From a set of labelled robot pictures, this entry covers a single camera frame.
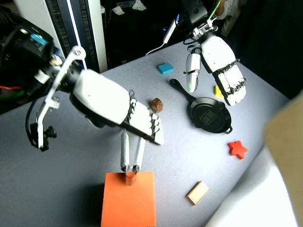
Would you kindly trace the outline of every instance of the person's hand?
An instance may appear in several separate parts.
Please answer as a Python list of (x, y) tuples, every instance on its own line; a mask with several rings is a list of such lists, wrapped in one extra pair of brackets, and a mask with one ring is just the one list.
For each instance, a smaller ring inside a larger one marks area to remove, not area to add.
[(216, 16), (221, 16), (224, 13), (224, 3), (227, 0), (220, 0), (220, 5), (218, 7), (218, 9), (216, 10), (216, 12), (214, 13)]

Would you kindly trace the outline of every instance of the red cable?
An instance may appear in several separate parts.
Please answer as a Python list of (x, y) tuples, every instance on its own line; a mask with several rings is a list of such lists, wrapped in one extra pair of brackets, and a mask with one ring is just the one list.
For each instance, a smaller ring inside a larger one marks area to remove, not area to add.
[(22, 89), (22, 87), (20, 87), (20, 86), (6, 87), (6, 86), (0, 85), (0, 89), (17, 90), (17, 89)]

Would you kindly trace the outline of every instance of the skillet handle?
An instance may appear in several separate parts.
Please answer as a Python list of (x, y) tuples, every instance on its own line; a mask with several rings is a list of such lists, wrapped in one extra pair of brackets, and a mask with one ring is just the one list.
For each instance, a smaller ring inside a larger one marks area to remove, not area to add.
[(232, 126), (229, 127), (229, 130), (228, 130), (228, 131), (224, 131), (223, 133), (229, 134), (229, 133), (231, 133), (231, 132), (232, 132)]
[(185, 97), (186, 99), (192, 103), (196, 100), (195, 97), (191, 96), (189, 93), (187, 93), (187, 91), (182, 87), (182, 85), (180, 84), (179, 81), (177, 81), (176, 79), (171, 79), (169, 81), (169, 84), (176, 90), (178, 90), (179, 92), (181, 92)]

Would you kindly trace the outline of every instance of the person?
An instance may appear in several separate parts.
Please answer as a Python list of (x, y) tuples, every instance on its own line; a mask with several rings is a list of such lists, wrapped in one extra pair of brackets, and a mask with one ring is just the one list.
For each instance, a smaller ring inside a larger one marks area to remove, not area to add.
[(247, 0), (221, 0), (215, 16), (218, 20), (224, 20), (221, 28), (221, 34), (223, 36), (226, 37), (229, 34), (246, 2)]

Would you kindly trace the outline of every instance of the white light strip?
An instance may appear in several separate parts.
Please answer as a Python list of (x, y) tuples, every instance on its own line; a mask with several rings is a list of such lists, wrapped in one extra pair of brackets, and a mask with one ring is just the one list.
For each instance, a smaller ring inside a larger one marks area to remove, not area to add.
[[(74, 29), (74, 33), (75, 33), (75, 36), (76, 36), (77, 44), (78, 44), (78, 46), (81, 46), (80, 38), (79, 38), (79, 34), (78, 34), (76, 22), (75, 22), (74, 13), (72, 12), (72, 8), (71, 8), (71, 1), (70, 0), (66, 0), (66, 2), (67, 2), (68, 10), (70, 12), (72, 27)], [(83, 62), (84, 69), (87, 70), (85, 60), (83, 59), (82, 62)]]

